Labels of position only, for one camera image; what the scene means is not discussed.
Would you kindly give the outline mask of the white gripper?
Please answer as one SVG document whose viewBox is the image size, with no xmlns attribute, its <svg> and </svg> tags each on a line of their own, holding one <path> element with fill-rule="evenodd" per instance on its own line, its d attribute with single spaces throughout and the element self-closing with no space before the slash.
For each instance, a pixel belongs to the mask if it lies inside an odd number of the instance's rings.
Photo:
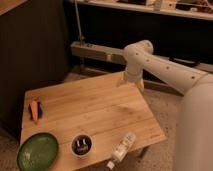
<svg viewBox="0 0 213 171">
<path fill-rule="evenodd" d="M 121 86 L 127 83 L 134 84 L 140 92 L 144 91 L 144 81 L 141 78 L 124 72 L 123 75 L 118 79 L 117 86 Z"/>
</svg>

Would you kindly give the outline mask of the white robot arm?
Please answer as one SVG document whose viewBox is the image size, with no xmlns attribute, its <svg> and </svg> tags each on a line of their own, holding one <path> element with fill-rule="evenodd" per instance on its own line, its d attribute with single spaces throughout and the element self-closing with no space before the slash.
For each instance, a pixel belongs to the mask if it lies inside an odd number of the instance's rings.
<svg viewBox="0 0 213 171">
<path fill-rule="evenodd" d="M 149 40 L 127 45 L 121 83 L 135 83 L 143 90 L 146 70 L 181 93 L 173 171 L 213 171 L 213 74 L 162 59 L 153 51 Z"/>
</svg>

